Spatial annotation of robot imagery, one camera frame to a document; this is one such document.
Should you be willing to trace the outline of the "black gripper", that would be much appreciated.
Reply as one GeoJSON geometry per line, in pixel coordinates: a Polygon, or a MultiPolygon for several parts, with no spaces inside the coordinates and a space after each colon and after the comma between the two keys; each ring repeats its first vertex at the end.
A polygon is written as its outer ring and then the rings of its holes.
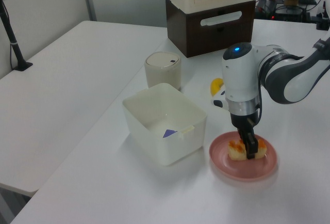
{"type": "Polygon", "coordinates": [[[258,152],[258,140],[256,139],[253,128],[258,121],[258,112],[249,115],[230,114],[231,122],[237,128],[240,139],[243,141],[247,159],[255,158],[258,152]]]}

